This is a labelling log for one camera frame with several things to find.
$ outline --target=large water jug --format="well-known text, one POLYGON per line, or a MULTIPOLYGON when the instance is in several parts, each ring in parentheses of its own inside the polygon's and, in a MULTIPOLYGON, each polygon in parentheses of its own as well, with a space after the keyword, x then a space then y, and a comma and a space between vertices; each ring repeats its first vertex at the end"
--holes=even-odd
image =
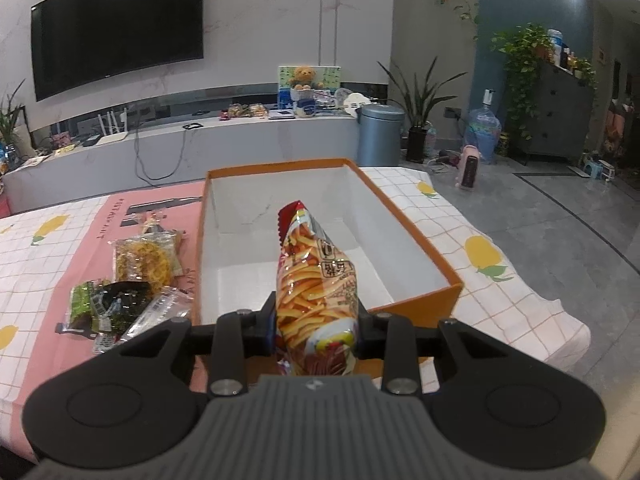
POLYGON ((480 161, 491 164, 494 151, 500 139, 502 125, 494 113, 489 110, 493 90, 484 91, 482 108, 471 110, 465 130, 465 145, 471 144, 480 152, 480 161))

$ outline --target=lemon print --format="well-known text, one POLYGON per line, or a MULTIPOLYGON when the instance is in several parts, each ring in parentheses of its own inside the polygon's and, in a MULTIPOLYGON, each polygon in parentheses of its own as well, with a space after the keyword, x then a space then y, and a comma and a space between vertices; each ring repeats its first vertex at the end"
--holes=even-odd
POLYGON ((17 326, 7 325, 0 328, 0 350, 9 346, 9 343, 14 340, 16 332, 18 332, 17 326))
POLYGON ((436 190, 433 187, 429 186, 426 182, 418 182, 416 184, 418 191, 420 191, 423 195, 428 196, 429 198, 437 198, 436 190))
POLYGON ((500 278, 500 275, 504 273, 507 267, 499 265, 502 257, 498 249, 483 236, 471 236, 467 238, 465 251, 471 265, 478 269, 478 272, 482 272, 485 276, 494 280, 494 282, 506 282, 513 278, 513 276, 500 278))
POLYGON ((31 245, 36 245, 37 242, 44 240, 44 237, 49 233, 52 233, 57 228, 62 227, 67 218, 69 218, 69 215, 59 215, 44 222, 44 224, 40 226, 40 229, 36 231, 36 234, 33 235, 31 245))

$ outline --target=television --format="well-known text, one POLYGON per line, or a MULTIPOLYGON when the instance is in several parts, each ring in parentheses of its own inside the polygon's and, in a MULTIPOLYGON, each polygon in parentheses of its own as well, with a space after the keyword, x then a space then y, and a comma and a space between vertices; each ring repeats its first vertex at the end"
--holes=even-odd
POLYGON ((31 8, 36 101, 150 66, 201 59, 202 0, 44 0, 31 8))

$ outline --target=trash can lid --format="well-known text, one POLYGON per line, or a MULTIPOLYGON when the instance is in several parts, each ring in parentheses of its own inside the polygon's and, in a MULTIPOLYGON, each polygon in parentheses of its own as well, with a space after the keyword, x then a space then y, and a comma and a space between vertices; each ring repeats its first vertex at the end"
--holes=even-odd
POLYGON ((362 114, 367 117, 385 119, 387 121, 404 120, 404 110, 391 105, 364 105, 362 107, 362 114))

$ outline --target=wall outlet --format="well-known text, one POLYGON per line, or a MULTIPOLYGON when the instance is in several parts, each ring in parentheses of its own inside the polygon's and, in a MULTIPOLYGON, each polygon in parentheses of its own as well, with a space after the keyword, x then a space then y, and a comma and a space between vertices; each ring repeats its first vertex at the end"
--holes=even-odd
POLYGON ((451 106, 445 106, 444 116, 447 119, 459 119, 462 117, 462 108, 452 108, 451 106))

